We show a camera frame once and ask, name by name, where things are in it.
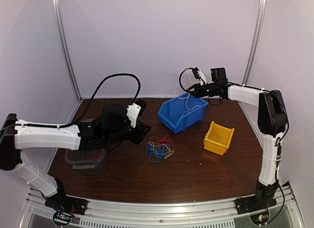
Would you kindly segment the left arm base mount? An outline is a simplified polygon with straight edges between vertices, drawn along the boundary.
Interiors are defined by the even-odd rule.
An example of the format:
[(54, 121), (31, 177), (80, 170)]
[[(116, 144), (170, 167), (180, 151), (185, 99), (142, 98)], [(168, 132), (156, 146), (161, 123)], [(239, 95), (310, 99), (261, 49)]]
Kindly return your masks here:
[(53, 208), (55, 211), (63, 213), (84, 215), (88, 201), (71, 196), (63, 199), (55, 199), (53, 197), (45, 198), (45, 206)]

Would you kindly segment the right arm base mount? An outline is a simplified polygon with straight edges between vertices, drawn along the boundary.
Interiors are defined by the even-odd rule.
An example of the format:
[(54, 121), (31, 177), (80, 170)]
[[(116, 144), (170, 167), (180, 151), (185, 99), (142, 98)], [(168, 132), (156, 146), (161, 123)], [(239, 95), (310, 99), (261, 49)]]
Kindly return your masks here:
[(266, 209), (269, 206), (275, 206), (277, 201), (275, 198), (270, 198), (266, 201), (258, 200), (256, 195), (248, 197), (238, 197), (234, 200), (235, 208), (238, 215), (251, 213)]

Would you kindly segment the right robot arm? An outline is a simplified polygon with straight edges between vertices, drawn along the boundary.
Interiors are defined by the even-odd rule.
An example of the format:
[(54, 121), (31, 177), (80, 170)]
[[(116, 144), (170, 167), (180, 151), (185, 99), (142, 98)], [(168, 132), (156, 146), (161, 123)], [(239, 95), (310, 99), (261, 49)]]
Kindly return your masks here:
[(276, 204), (275, 192), (280, 188), (278, 170), (282, 156), (282, 140), (289, 123), (284, 100), (279, 90), (265, 90), (228, 81), (224, 68), (211, 69), (212, 82), (197, 67), (191, 68), (199, 83), (183, 90), (196, 98), (220, 97), (239, 101), (258, 109), (258, 128), (263, 138), (262, 168), (253, 196), (237, 198), (239, 212), (265, 209)]

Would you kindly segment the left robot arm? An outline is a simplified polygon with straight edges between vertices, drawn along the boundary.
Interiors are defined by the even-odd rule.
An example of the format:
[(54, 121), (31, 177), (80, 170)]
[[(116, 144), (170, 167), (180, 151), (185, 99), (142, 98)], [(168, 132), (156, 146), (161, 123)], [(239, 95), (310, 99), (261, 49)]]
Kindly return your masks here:
[(100, 116), (87, 122), (67, 125), (31, 123), (8, 114), (0, 130), (0, 168), (14, 171), (36, 187), (59, 210), (70, 207), (62, 183), (40, 170), (25, 153), (28, 148), (63, 148), (71, 151), (106, 150), (113, 144), (130, 141), (140, 144), (151, 130), (138, 120), (144, 107), (133, 103), (104, 106)]

